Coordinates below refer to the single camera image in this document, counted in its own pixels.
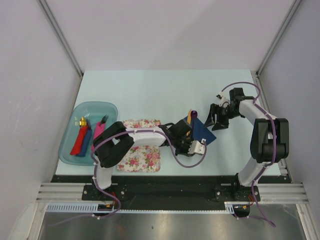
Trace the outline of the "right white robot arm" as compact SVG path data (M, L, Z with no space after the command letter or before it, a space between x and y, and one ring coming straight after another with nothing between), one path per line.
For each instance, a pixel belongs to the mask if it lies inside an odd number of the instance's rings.
M231 119L241 117L253 126L250 140L250 159L236 174L237 184L230 188L231 196L242 201L249 194L248 187L258 183L264 172L289 155L289 121L267 112L258 104L258 98L245 95L241 87L229 91L225 97L221 91L219 103L210 105L205 127L212 131L225 130Z

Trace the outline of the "purple metal spoon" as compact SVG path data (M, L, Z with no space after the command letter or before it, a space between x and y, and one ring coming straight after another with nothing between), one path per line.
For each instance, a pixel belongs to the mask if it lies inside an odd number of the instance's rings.
M198 112L196 110L192 110L191 119L195 120L198 117Z

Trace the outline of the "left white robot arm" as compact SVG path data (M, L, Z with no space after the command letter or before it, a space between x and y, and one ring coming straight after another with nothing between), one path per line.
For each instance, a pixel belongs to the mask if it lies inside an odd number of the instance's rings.
M192 157L195 154L192 131L192 126L185 119L151 128L128 128L121 121L116 121L93 139L93 194L100 200L110 196L112 168L133 147L171 147L175 156Z

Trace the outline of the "dark blue paper napkin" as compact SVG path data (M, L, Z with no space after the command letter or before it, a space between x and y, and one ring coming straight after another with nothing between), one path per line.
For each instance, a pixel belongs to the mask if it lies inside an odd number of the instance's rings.
M207 127L204 127L204 124L198 118L194 121L192 130L193 139L199 142L202 139L205 139L207 145L211 144L217 139L217 137Z

